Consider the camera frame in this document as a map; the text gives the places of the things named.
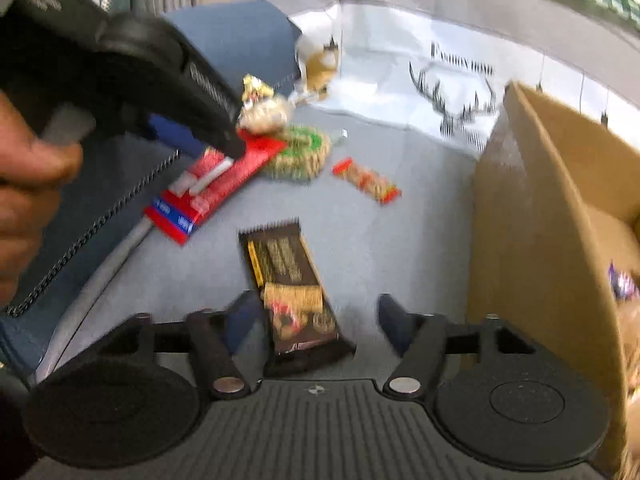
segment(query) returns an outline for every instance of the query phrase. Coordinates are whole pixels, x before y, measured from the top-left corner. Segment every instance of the red snack package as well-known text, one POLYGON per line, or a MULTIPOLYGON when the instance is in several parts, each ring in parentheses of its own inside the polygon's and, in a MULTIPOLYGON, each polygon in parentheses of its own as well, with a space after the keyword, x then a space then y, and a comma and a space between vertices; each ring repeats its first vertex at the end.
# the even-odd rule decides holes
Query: red snack package
POLYGON ((351 157, 338 162, 333 172, 335 176, 351 182, 381 204, 387 204, 402 194, 398 187, 384 176, 356 164, 351 157))
POLYGON ((236 161, 209 148, 168 189, 145 209, 156 227, 180 245, 220 205, 271 158, 286 148, 286 143, 271 137, 254 137, 239 130, 246 142, 244 156, 236 161))

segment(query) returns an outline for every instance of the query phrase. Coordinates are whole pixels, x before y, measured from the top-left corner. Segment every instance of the gold foil wrapper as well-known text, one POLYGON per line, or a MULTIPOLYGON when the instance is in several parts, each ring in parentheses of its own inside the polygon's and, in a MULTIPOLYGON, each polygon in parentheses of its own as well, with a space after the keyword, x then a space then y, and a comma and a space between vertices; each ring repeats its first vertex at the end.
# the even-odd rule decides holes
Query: gold foil wrapper
POLYGON ((264 286, 264 305, 271 308, 279 303, 288 306, 294 312, 321 313, 322 288, 319 285, 278 285, 267 283, 264 286))
POLYGON ((273 97, 273 88, 271 88, 262 79, 258 79, 251 74, 247 74, 242 78, 244 84, 244 93, 242 94, 242 102, 256 102, 262 99, 273 97))

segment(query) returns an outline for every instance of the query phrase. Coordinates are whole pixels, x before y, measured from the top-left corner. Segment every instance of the chain strap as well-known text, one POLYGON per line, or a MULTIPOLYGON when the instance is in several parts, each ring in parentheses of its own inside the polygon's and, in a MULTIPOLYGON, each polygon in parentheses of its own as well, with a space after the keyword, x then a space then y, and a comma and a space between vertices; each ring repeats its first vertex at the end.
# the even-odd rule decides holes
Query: chain strap
POLYGON ((103 227, 112 217, 116 216, 133 197, 140 193, 149 183, 171 166, 178 158, 180 158, 180 150, 176 150, 164 161, 158 164, 149 174, 140 180, 136 186, 126 195, 121 197, 110 209, 108 209, 94 224, 69 247, 62 257, 56 262, 53 268, 44 275, 38 285, 27 295, 19 304, 9 304, 4 308, 4 312, 11 317, 19 317, 43 294, 50 283, 55 279, 60 270, 76 255, 76 253, 103 227))

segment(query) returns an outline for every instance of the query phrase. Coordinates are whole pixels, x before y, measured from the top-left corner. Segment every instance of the hand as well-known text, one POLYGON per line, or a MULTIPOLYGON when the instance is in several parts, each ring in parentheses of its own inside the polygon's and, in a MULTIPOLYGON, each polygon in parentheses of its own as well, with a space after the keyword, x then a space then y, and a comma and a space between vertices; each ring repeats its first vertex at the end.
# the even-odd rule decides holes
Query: hand
POLYGON ((55 215, 60 187, 82 165, 79 144, 39 140, 0 91, 0 307, 40 249, 42 229, 55 215))

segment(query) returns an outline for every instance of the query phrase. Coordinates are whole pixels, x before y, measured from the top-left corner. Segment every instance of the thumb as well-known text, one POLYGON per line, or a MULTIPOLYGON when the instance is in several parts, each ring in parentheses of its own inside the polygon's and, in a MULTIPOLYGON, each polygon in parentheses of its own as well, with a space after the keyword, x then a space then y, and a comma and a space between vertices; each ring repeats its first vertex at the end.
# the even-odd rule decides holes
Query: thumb
POLYGON ((24 187, 73 180, 82 164, 79 144, 53 146, 39 140, 0 92, 0 180, 24 187))

